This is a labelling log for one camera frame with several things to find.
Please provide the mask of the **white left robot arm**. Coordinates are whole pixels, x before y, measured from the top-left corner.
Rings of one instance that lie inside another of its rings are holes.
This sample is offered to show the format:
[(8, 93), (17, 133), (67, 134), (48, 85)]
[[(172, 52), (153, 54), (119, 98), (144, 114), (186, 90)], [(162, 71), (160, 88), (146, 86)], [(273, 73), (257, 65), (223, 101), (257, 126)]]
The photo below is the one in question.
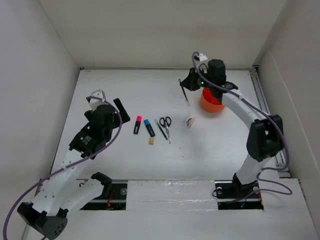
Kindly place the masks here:
[(94, 198), (107, 198), (112, 191), (112, 179), (101, 172), (72, 190), (85, 168), (115, 141), (113, 130), (120, 131), (130, 121), (119, 98), (114, 104), (97, 96), (87, 100), (91, 107), (84, 114), (88, 122), (69, 144), (60, 168), (30, 202), (22, 202), (17, 208), (22, 219), (48, 240), (55, 240), (65, 230), (76, 211)]

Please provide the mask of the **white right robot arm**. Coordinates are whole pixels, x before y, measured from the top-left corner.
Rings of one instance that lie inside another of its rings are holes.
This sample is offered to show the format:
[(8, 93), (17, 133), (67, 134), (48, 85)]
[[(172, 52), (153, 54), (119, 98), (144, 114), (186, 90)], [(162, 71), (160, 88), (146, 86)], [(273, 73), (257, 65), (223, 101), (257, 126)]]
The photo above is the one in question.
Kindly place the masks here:
[(282, 118), (269, 115), (246, 100), (238, 86), (227, 81), (222, 60), (209, 60), (204, 54), (195, 52), (192, 62), (189, 74), (179, 83), (181, 88), (189, 91), (203, 88), (211, 98), (230, 109), (249, 130), (246, 159), (227, 186), (227, 194), (234, 201), (257, 194), (262, 171), (268, 170), (267, 163), (287, 146)]

